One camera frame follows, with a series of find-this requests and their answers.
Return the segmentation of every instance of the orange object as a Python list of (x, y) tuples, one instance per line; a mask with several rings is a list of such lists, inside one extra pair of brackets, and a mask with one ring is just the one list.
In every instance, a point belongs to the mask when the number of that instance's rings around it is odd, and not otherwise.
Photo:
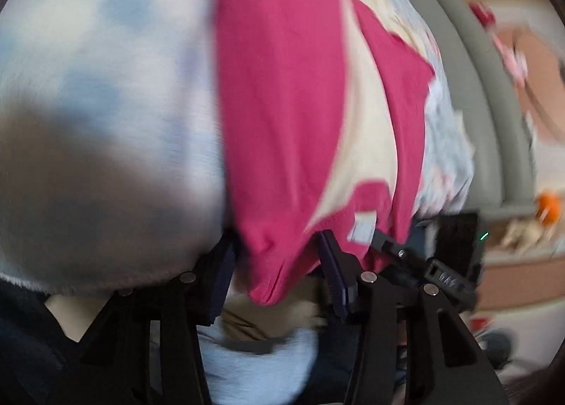
[(551, 226), (561, 217), (561, 199), (557, 194), (546, 191), (537, 198), (537, 217), (544, 226)]

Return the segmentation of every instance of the pink garment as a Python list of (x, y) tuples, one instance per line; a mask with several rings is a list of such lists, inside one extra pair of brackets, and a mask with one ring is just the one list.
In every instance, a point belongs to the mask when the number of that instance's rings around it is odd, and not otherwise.
[(424, 157), (424, 105), (435, 73), (416, 51), (388, 33), (364, 3), (353, 0), (388, 99), (398, 157), (397, 188), (389, 233), (404, 242), (412, 219)]
[(423, 105), (429, 65), (355, 2), (384, 85), (398, 151), (388, 186), (356, 186), (348, 205), (306, 230), (328, 180), (344, 119), (345, 59), (339, 0), (219, 0), (219, 95), (234, 221), (249, 252), (249, 296), (283, 298), (319, 264), (306, 247), (331, 229), (365, 269), (382, 257), (348, 241), (355, 213), (377, 212), (377, 227), (405, 240), (422, 167)]

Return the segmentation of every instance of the metal bolt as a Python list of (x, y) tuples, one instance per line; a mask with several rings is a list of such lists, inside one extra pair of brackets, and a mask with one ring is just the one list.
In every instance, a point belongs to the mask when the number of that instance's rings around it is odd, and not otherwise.
[(424, 285), (424, 292), (431, 297), (435, 297), (438, 293), (440, 293), (440, 289), (437, 288), (435, 284), (426, 284)]
[(377, 280), (377, 275), (373, 271), (363, 271), (361, 273), (361, 280), (370, 284)]
[(179, 276), (179, 280), (180, 282), (182, 282), (183, 284), (192, 284), (194, 281), (196, 281), (196, 274), (194, 274), (193, 272), (183, 272), (183, 274), (181, 274)]

